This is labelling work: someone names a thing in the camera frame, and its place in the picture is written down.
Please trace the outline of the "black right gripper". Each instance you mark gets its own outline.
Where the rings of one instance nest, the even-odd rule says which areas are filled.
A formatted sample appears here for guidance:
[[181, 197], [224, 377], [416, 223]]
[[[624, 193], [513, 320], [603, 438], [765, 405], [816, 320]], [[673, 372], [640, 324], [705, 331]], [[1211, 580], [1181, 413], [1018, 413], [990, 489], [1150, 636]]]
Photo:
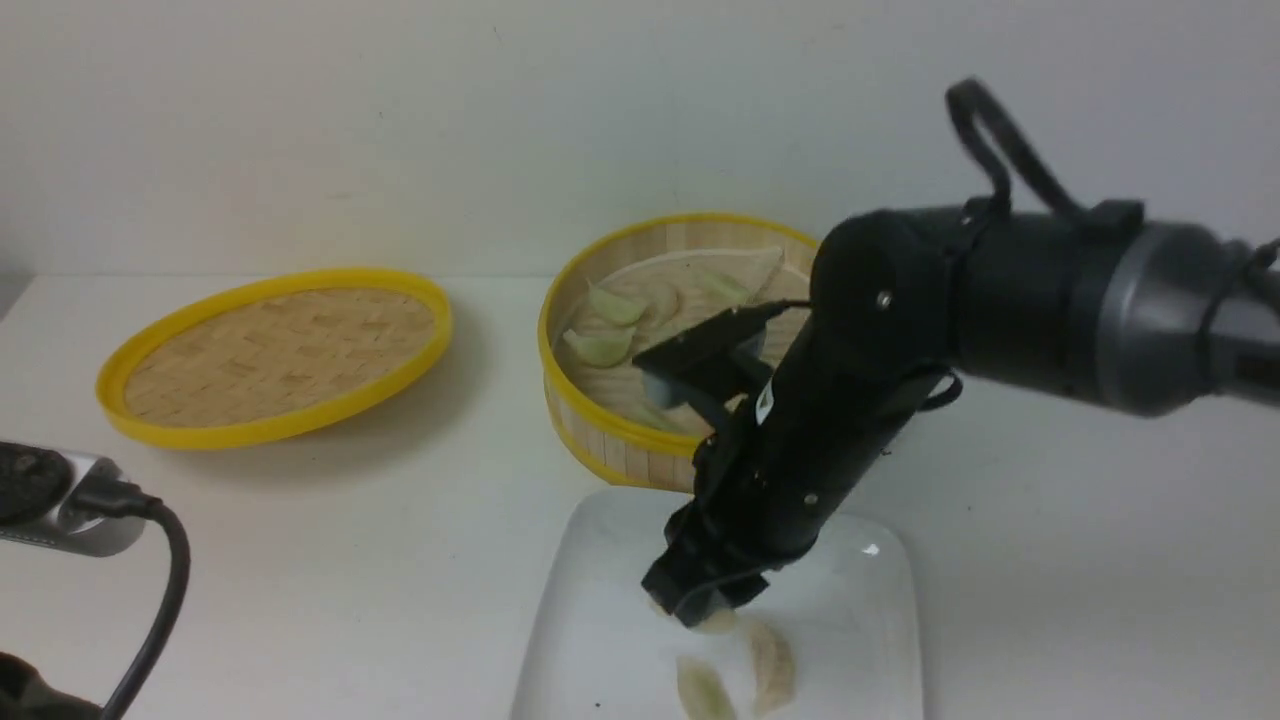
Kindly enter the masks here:
[[695, 454], [692, 498], [666, 523], [643, 588], [687, 628], [740, 609], [803, 559], [826, 523], [918, 414], [950, 402], [950, 366], [884, 377], [835, 337], [803, 331], [769, 380]]

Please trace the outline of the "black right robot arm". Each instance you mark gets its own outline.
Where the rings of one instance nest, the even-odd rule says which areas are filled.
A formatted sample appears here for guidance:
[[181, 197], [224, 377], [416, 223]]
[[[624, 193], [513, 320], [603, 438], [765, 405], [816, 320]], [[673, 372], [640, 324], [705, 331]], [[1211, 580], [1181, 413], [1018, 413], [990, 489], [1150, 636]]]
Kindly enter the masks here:
[[888, 443], [963, 374], [1130, 416], [1211, 395], [1277, 405], [1277, 243], [1087, 208], [978, 78], [947, 88], [991, 190], [850, 217], [805, 299], [735, 304], [639, 352], [660, 404], [710, 427], [643, 588], [687, 628], [800, 560]]

